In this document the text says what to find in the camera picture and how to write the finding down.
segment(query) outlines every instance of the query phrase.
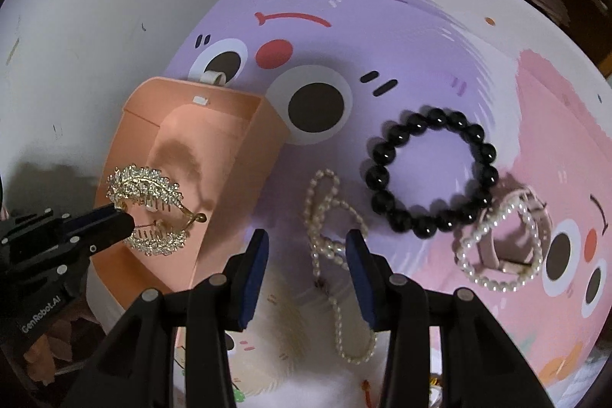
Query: tabletop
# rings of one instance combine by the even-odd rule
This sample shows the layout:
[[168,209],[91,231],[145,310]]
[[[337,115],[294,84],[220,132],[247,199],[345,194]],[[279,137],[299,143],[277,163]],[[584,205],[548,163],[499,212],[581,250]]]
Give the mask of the tabletop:
[[[612,91],[567,35],[522,0],[220,0],[194,24],[164,76],[198,80],[223,71],[228,86],[265,94],[291,131],[252,225],[270,234],[270,265],[290,289],[308,340],[286,347],[296,356],[290,368],[269,367],[279,387],[247,394],[244,406],[328,406],[339,398],[342,406],[362,406],[364,380],[372,399],[379,392],[386,338],[368,363],[337,358],[331,309],[312,285],[304,202],[310,180],[325,169],[340,180],[338,199],[368,227],[372,252],[427,289],[473,289],[557,400],[612,304],[605,285]],[[458,110],[482,125],[497,151],[501,185],[531,188],[544,203],[552,232],[541,273],[516,292],[484,289],[457,268],[453,244],[469,229],[421,240],[395,233],[372,211],[363,177],[373,146],[390,125],[429,107]],[[389,190],[413,211],[435,213],[469,189],[472,162],[460,137],[427,132],[398,148]],[[355,226],[341,207],[325,219],[324,236],[342,240]],[[321,273],[348,309],[347,328],[355,332],[345,335],[361,334],[353,337],[359,349],[364,335],[347,273],[332,260],[322,261]],[[246,363],[265,363],[272,336],[292,341],[273,321],[255,330],[268,332],[253,332],[249,346],[233,352]],[[435,339],[432,345],[432,367],[439,367]]]

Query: rhinestone hair clip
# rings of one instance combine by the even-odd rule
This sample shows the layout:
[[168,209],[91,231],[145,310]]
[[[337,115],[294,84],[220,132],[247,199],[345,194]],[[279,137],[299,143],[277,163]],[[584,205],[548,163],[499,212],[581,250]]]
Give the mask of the rhinestone hair clip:
[[183,195],[179,185],[172,183],[168,177],[162,177],[159,170],[140,168],[131,164],[123,169],[115,169],[108,177],[108,192],[106,193],[117,209],[127,211],[126,201],[144,205],[151,210],[170,212],[176,206],[188,217],[186,225],[176,230],[172,225],[162,220],[152,224],[140,225],[134,228],[125,243],[131,248],[144,252],[147,256],[168,256],[185,246],[188,229],[194,222],[203,223],[207,220],[204,213],[192,213],[182,204]]

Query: bracelet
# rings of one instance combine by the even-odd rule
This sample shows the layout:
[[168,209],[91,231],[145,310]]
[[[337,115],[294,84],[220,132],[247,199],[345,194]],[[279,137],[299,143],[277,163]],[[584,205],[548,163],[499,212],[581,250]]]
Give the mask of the bracelet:
[[[420,136],[430,128],[446,128],[458,133],[470,145],[472,155],[479,164],[478,187],[470,200],[457,210],[441,210],[436,216],[412,216],[407,210],[396,207],[395,196],[387,190],[389,171],[386,166],[396,158],[396,148],[408,143],[410,136]],[[451,232],[461,226],[474,223],[482,209],[491,206],[493,197],[490,189],[497,184],[500,175],[491,165],[497,157],[494,146],[485,142],[485,131],[478,124],[470,124],[465,115],[458,111],[448,114],[440,108],[430,109],[426,116],[411,114],[406,125],[393,125],[387,133],[386,142],[379,143],[372,151],[375,166],[365,174],[365,183],[373,191],[371,207],[378,215],[385,215],[394,232],[405,233],[410,229],[420,239],[429,239],[439,229]]]
[[[502,220],[505,220],[508,215],[512,214],[514,211],[518,211],[519,217],[527,227],[529,242],[533,248],[533,258],[531,259],[530,266],[525,267],[524,270],[518,274],[516,280],[510,282],[497,282],[497,280],[491,280],[488,277],[476,273],[472,264],[467,261],[466,251],[480,242],[483,237],[486,237],[487,234],[492,232]],[[542,242],[540,241],[538,233],[538,225],[530,213],[527,200],[524,196],[517,195],[512,197],[507,202],[502,203],[496,211],[489,210],[486,219],[478,224],[473,233],[461,240],[457,251],[455,251],[455,257],[455,263],[467,275],[470,281],[490,291],[516,292],[517,289],[533,280],[542,269],[544,255],[542,253]]]

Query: pearl necklace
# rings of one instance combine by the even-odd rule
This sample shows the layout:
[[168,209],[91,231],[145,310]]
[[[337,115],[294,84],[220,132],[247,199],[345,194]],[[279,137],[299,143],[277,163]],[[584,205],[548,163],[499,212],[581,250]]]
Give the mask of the pearl necklace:
[[[330,188],[329,192],[323,197],[323,200],[319,204],[314,205],[315,189],[324,177],[328,177],[332,180],[332,188]],[[310,186],[306,191],[306,199],[304,200],[304,225],[308,234],[308,240],[310,241],[310,256],[312,258],[314,285],[325,293],[327,301],[332,305],[332,309],[334,311],[334,339],[336,352],[348,363],[360,364],[368,361],[374,354],[376,334],[374,334],[372,331],[369,332],[368,346],[363,355],[359,357],[351,357],[344,351],[342,341],[342,311],[340,309],[340,305],[338,304],[338,300],[330,294],[329,286],[325,280],[321,278],[321,263],[319,261],[320,256],[325,257],[343,269],[348,270],[348,264],[345,258],[344,242],[331,240],[329,237],[321,235],[326,213],[331,208],[339,207],[347,210],[357,225],[359,225],[363,238],[366,239],[368,235],[368,227],[364,223],[362,216],[344,199],[340,199],[338,197],[339,187],[339,177],[329,168],[326,170],[319,170],[314,174],[313,179],[310,180]]]
[[[467,261],[466,250],[476,245],[483,236],[491,232],[497,227],[502,220],[505,220],[508,215],[514,211],[518,211],[519,217],[526,225],[529,231],[529,242],[533,247],[533,258],[531,265],[521,272],[516,280],[511,282],[497,282],[488,277],[477,274],[474,267]],[[483,220],[468,237],[461,240],[457,251],[455,252],[457,266],[467,275],[467,278],[474,284],[478,284],[489,291],[497,292],[516,292],[527,282],[533,280],[542,269],[544,261],[542,254],[542,242],[538,235],[538,226],[534,221],[527,204],[520,196],[512,197],[508,202],[502,204],[496,211],[490,211],[487,218]]]

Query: black bead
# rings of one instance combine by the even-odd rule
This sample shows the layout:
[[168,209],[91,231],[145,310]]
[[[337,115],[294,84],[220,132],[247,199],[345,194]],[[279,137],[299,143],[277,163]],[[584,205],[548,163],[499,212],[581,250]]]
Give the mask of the black bead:
[[493,203],[493,196],[488,189],[476,189],[472,195],[472,202],[479,208],[489,208]]
[[372,196],[372,210],[378,215],[386,215],[396,207],[396,199],[389,191],[378,191]]
[[497,151],[495,150],[495,147],[493,144],[489,144],[488,142],[476,144],[472,149],[474,159],[479,163],[490,164],[495,161],[495,158],[497,158]]
[[406,210],[391,210],[387,213],[391,230],[403,234],[412,228],[412,216]]
[[410,132],[403,125],[393,125],[387,132],[387,141],[395,147],[406,145],[408,139],[410,139]]
[[365,183],[373,191],[382,191],[389,183],[389,172],[384,166],[373,166],[365,173]]
[[376,144],[372,150],[372,159],[376,164],[385,166],[390,164],[395,158],[396,148],[388,142]]
[[452,232],[459,225],[457,212],[453,210],[442,210],[436,215],[436,225],[441,232]]
[[470,144],[480,144],[485,140],[485,130],[478,124],[467,125],[461,136]]
[[479,213],[480,213],[480,210],[478,209],[478,206],[470,202],[467,203],[466,205],[463,205],[457,211],[457,215],[459,216],[459,221],[463,225],[472,225],[472,223],[474,223],[478,219]]
[[482,166],[482,170],[480,171],[480,183],[483,187],[490,189],[497,184],[500,179],[500,174],[496,170],[495,167],[486,164]]
[[425,118],[432,130],[440,130],[446,127],[446,113],[438,107],[431,108]]
[[413,136],[420,136],[427,130],[427,120],[421,113],[412,113],[406,120],[406,128]]
[[429,239],[436,234],[435,220],[430,216],[419,216],[414,219],[414,223],[412,223],[412,231],[414,235],[419,239]]
[[467,118],[459,111],[453,111],[446,116],[446,127],[453,132],[461,132],[467,127]]

